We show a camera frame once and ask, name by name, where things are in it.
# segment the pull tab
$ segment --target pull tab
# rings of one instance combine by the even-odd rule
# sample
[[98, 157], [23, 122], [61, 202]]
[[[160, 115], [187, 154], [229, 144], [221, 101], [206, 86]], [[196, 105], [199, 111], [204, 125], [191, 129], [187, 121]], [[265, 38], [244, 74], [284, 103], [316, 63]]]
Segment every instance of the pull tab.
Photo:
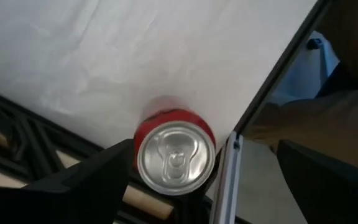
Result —
[[162, 179], [167, 184], [180, 184], [188, 179], [190, 161], [198, 150], [198, 142], [182, 132], [170, 132], [158, 138], [158, 152], [163, 159]]

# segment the white backdrop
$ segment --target white backdrop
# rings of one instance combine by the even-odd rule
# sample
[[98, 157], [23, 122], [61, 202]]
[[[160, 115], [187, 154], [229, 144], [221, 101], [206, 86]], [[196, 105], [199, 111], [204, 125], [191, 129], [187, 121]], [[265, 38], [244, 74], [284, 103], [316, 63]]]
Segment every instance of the white backdrop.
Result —
[[102, 147], [175, 95], [218, 147], [316, 0], [0, 0], [0, 94]]

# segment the aluminum can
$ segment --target aluminum can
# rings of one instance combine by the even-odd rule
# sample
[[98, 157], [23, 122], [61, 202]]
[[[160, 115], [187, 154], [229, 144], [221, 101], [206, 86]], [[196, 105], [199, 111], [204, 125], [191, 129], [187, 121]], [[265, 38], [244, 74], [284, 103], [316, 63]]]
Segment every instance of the aluminum can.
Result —
[[196, 190], [215, 162], [211, 128], [173, 96], [153, 100], [135, 133], [136, 165], [144, 182], [166, 195]]

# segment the can top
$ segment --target can top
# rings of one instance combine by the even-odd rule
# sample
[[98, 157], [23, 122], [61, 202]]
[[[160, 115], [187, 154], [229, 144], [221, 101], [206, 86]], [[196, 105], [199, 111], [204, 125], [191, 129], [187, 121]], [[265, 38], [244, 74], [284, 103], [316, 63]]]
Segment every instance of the can top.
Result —
[[137, 156], [139, 173], [152, 189], [181, 195], [201, 186], [212, 172], [215, 148], [206, 132], [186, 121], [171, 121], [146, 135]]

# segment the black metal frame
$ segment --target black metal frame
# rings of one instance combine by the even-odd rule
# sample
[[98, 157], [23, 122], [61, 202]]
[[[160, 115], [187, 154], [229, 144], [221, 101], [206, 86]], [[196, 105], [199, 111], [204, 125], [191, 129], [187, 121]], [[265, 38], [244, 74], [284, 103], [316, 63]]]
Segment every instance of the black metal frame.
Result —
[[[246, 130], [275, 88], [283, 74], [288, 70], [298, 51], [306, 44], [306, 40], [314, 30], [323, 12], [331, 1], [319, 0], [300, 29], [280, 57], [266, 81], [252, 100], [242, 118], [234, 128], [237, 133]], [[0, 132], [7, 137], [10, 151], [0, 146], [0, 172], [13, 176], [24, 182], [32, 182], [64, 169], [57, 156], [59, 149], [70, 156], [83, 160], [100, 152], [103, 148], [83, 139], [76, 134], [58, 126], [57, 124], [3, 98], [0, 96]], [[173, 205], [174, 211], [165, 222], [155, 218], [137, 208], [124, 204], [118, 213], [118, 219], [125, 223], [141, 223], [147, 220], [152, 223], [205, 223], [211, 201], [204, 196], [209, 186], [216, 178], [218, 159], [214, 170], [199, 189], [182, 196], [160, 195], [150, 189], [133, 170], [130, 184], [141, 191]]]

